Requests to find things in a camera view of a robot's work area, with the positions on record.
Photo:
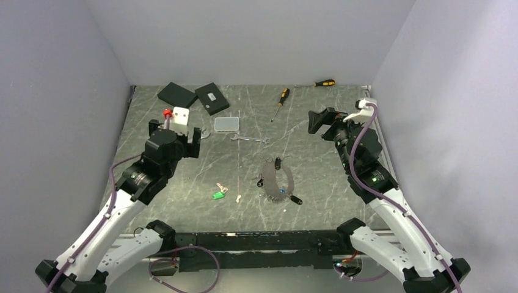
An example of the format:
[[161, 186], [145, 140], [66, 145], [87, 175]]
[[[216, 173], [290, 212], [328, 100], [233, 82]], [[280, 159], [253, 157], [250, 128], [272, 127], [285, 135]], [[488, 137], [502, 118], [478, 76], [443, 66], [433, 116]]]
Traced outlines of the key with green tag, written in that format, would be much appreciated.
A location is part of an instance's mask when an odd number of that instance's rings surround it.
[[225, 197], [226, 193], [228, 192], [228, 188], [223, 186], [221, 183], [217, 183], [216, 185], [219, 188], [219, 191], [212, 195], [212, 199], [213, 200], [223, 199]]

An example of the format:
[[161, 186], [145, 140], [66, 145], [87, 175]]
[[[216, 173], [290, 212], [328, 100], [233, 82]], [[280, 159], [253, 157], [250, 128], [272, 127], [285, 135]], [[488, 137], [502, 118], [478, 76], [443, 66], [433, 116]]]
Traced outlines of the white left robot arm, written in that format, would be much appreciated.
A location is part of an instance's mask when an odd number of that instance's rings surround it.
[[99, 214], [61, 255], [37, 266], [35, 273], [47, 292], [106, 292], [142, 258], [174, 251], [175, 230], [160, 220], [152, 221], [141, 236], [112, 247], [129, 222], [166, 187], [179, 161], [200, 153], [200, 128], [150, 120], [149, 130], [143, 152], [129, 157], [132, 164], [119, 180], [109, 169], [111, 195]]

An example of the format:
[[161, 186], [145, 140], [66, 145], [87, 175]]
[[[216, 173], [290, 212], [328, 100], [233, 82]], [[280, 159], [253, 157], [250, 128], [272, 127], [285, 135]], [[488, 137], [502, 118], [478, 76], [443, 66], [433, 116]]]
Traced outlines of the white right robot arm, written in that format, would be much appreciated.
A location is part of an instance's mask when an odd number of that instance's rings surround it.
[[383, 147], [371, 128], [377, 108], [354, 115], [328, 107], [308, 112], [308, 133], [323, 125], [322, 139], [333, 142], [354, 193], [388, 225], [400, 245], [378, 236], [363, 221], [353, 218], [337, 228], [337, 247], [368, 255], [397, 278], [405, 292], [461, 292], [471, 271], [464, 258], [454, 258], [413, 212], [392, 174], [379, 162]]

